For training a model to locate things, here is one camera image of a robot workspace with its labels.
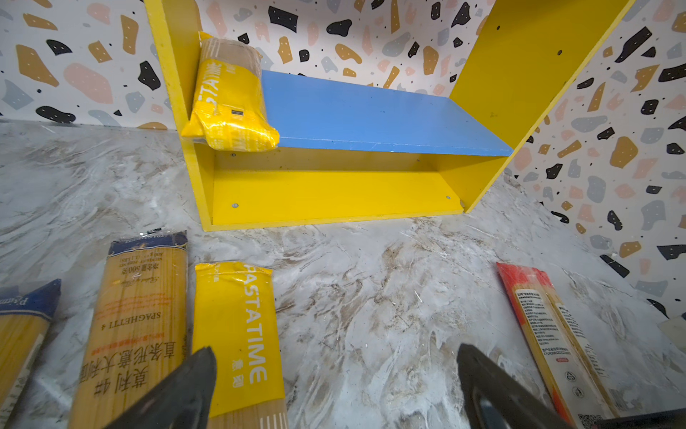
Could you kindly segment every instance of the barcode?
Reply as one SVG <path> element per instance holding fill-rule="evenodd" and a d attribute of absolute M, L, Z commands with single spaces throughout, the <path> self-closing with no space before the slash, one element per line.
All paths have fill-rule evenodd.
<path fill-rule="evenodd" d="M 593 424 L 598 420 L 602 419 L 600 414 L 578 414 L 581 424 L 584 425 L 584 429 L 592 429 Z"/>

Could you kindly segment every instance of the marble countertop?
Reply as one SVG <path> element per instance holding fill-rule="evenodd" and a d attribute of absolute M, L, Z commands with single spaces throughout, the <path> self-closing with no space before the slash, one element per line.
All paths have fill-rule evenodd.
<path fill-rule="evenodd" d="M 461 343 L 550 405 L 498 261 L 548 273 L 625 414 L 686 406 L 662 314 L 506 177 L 469 214 L 205 233 L 174 132 L 4 122 L 0 136 L 0 284 L 62 278 L 11 428 L 66 427 L 108 245 L 156 227 L 188 230 L 190 267 L 274 270 L 292 428 L 469 427 Z"/>

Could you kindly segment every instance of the plastic packaging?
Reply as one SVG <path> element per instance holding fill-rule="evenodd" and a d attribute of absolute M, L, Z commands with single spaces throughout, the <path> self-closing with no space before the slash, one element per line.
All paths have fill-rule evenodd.
<path fill-rule="evenodd" d="M 69 427 L 100 429 L 185 357 L 186 233 L 112 242 Z"/>
<path fill-rule="evenodd" d="M 201 34 L 202 51 L 190 122 L 182 137 L 216 150 L 263 152 L 279 144 L 267 122 L 260 54 L 251 46 Z"/>
<path fill-rule="evenodd" d="M 217 357 L 208 428 L 286 428 L 272 271 L 220 262 L 196 275 L 193 351 Z"/>
<path fill-rule="evenodd" d="M 547 274 L 535 268 L 498 263 L 500 277 L 558 414 L 578 428 L 615 417 L 599 375 L 606 376 L 588 340 L 554 292 Z M 587 344 L 583 354 L 579 338 Z M 596 366 L 584 364 L 595 360 Z"/>
<path fill-rule="evenodd" d="M 0 288 L 0 429 L 29 378 L 60 300 L 61 280 L 43 287 Z"/>

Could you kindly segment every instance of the transparent plastic wrapper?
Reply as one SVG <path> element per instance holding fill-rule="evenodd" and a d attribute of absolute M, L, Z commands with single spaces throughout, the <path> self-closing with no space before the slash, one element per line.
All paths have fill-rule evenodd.
<path fill-rule="evenodd" d="M 185 232 L 110 245 L 70 428 L 103 428 L 183 362 L 186 246 Z"/>
<path fill-rule="evenodd" d="M 201 39 L 193 111 L 182 137 L 204 138 L 216 150 L 274 149 L 279 132 L 267 122 L 259 52 L 204 33 Z"/>
<path fill-rule="evenodd" d="M 60 300 L 62 281 L 0 288 L 0 429 L 29 378 Z"/>
<path fill-rule="evenodd" d="M 578 429 L 618 417 L 600 381 L 607 374 L 547 274 L 500 263 L 498 271 L 558 414 Z"/>
<path fill-rule="evenodd" d="M 193 351 L 212 347 L 217 384 L 209 429 L 288 427 L 272 271 L 196 265 Z"/>

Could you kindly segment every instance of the terrazzo pattern wallpaper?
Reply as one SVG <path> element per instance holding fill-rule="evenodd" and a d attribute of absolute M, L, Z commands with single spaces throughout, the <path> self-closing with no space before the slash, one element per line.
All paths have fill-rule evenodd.
<path fill-rule="evenodd" d="M 175 128 L 142 1 L 7 0 L 0 27 L 5 118 Z"/>
<path fill-rule="evenodd" d="M 262 69 L 448 96 L 495 0 L 197 0 Z"/>
<path fill-rule="evenodd" d="M 668 317 L 686 312 L 686 0 L 637 0 L 508 166 Z"/>

